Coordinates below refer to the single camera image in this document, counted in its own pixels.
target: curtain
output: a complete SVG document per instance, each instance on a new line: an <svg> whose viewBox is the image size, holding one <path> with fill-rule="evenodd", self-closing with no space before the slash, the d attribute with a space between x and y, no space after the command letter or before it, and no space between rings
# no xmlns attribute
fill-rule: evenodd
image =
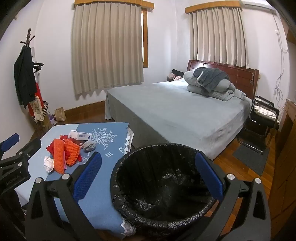
<svg viewBox="0 0 296 241"><path fill-rule="evenodd" d="M240 8L202 9L190 17L191 59L249 68Z"/></svg>
<svg viewBox="0 0 296 241"><path fill-rule="evenodd" d="M77 5L72 29L75 94L143 82L141 6Z"/></svg>

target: window frame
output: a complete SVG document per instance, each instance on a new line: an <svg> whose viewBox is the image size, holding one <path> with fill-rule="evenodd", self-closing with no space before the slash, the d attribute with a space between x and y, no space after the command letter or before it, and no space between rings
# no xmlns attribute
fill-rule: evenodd
<svg viewBox="0 0 296 241"><path fill-rule="evenodd" d="M143 13L143 68L148 68L148 20L147 9L142 8Z"/></svg>

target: blue tablecloth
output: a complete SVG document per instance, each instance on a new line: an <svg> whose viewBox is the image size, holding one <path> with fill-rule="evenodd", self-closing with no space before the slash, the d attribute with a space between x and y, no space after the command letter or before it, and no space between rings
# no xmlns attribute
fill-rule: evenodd
<svg viewBox="0 0 296 241"><path fill-rule="evenodd" d="M123 149L126 147L127 127L128 123L88 123L53 127L41 139L41 149L29 160L31 179L26 185L26 192L24 192L22 184L18 187L19 190L16 190L17 193L19 196L25 197L27 199L26 201L28 201L34 180L37 177L41 176L46 181L60 178L61 175L57 172L47 174L43 168L44 157L49 156L46 147L50 145L54 138L68 134L73 129L79 132L91 133L92 140L97 142L94 151L99 152L102 156L102 166L85 198L79 200L78 204L96 229L109 230L123 237L125 234L134 233L134 227L126 222L120 213L114 209L110 197L110 177L115 164L124 155ZM78 165L83 165L88 161L94 151L86 153L84 150L81 150L82 162L68 167L65 172L69 174L73 173ZM60 200L55 199L55 202L61 219L67 221Z"/></svg>

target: electrical cable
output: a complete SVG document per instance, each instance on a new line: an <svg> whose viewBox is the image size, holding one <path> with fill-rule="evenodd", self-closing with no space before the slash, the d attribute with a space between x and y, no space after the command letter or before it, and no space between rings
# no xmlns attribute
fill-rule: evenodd
<svg viewBox="0 0 296 241"><path fill-rule="evenodd" d="M281 77L282 75L284 74L284 71L285 71L285 59L284 59L284 53L287 53L288 52L288 49L284 50L283 48L283 44L282 44L282 40L281 40L281 35L280 35L280 32L279 32L279 26L276 22L276 19L274 17L274 14L271 12L273 18L274 18L274 22L276 23L276 29L277 29L277 37L278 37L278 43L279 43L279 47L280 47L280 50L281 50L281 74L280 76L277 78L276 80L276 87L274 89L274 95L276 96L276 103L277 103L277 106L280 110L283 110L284 109L284 106L283 107L280 107L280 102L284 99L284 96L283 96L283 92L281 91L280 89L280 84L281 84Z"/></svg>

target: gray towel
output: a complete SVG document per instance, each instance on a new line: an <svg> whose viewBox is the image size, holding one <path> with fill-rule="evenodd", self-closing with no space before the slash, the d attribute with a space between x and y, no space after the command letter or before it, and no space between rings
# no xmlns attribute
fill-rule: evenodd
<svg viewBox="0 0 296 241"><path fill-rule="evenodd" d="M201 90L204 94L211 92L221 80L230 80L229 76L218 68L197 68L193 75L198 78Z"/></svg>

